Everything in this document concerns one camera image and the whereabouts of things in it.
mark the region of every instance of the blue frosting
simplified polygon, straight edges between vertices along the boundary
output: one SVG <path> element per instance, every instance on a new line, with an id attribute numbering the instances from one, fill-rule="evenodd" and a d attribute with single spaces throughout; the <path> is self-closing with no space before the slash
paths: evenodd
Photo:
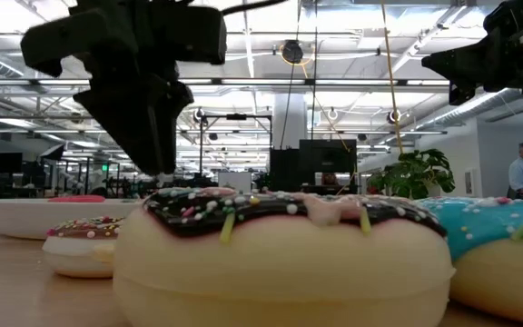
<path id="1" fill-rule="evenodd" d="M 523 239 L 523 233 L 518 233 L 523 226 L 522 200 L 440 197 L 419 203 L 435 213 L 447 229 L 453 261 L 480 245 L 508 239 L 514 233 Z"/>

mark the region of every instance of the white bowl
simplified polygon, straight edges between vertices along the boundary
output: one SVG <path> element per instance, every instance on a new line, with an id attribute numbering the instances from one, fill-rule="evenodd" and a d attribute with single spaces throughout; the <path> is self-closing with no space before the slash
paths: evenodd
<path id="1" fill-rule="evenodd" d="M 142 202 L 107 199 L 103 203 L 49 203 L 48 199 L 0 200 L 0 233 L 19 238 L 45 240 L 57 224 L 99 216 L 125 217 Z"/>

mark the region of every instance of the black monitor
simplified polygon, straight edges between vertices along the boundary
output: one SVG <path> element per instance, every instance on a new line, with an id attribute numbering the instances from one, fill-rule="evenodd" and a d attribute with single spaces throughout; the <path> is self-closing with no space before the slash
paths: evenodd
<path id="1" fill-rule="evenodd" d="M 21 173 L 22 153 L 4 153 L 0 154 L 0 173 Z"/>
<path id="2" fill-rule="evenodd" d="M 314 173 L 353 173 L 356 161 L 356 140 L 300 140 L 299 167 L 312 178 Z"/>

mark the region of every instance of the yellow sprinkle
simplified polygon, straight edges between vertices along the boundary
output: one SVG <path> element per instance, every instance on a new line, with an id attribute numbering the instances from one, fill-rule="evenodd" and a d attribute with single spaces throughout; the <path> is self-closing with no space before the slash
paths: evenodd
<path id="1" fill-rule="evenodd" d="M 519 241 L 523 238 L 523 224 L 519 226 L 519 228 L 514 233 L 512 233 L 511 238 L 514 241 Z"/>
<path id="2" fill-rule="evenodd" d="M 370 234 L 369 212 L 367 212 L 367 208 L 365 207 L 360 208 L 360 228 L 365 235 Z"/>
<path id="3" fill-rule="evenodd" d="M 229 243 L 232 238 L 233 224 L 235 223 L 235 213 L 229 213 L 225 218 L 222 233 L 219 235 L 219 240 L 222 243 Z"/>

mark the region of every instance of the desk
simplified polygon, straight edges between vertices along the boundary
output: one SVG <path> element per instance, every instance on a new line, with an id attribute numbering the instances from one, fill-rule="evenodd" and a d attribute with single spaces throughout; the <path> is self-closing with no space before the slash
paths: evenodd
<path id="1" fill-rule="evenodd" d="M 44 262 L 42 243 L 0 235 L 0 326 L 132 327 L 115 303 L 111 280 L 54 275 Z M 451 303 L 439 327 L 523 327 L 523 324 Z"/>

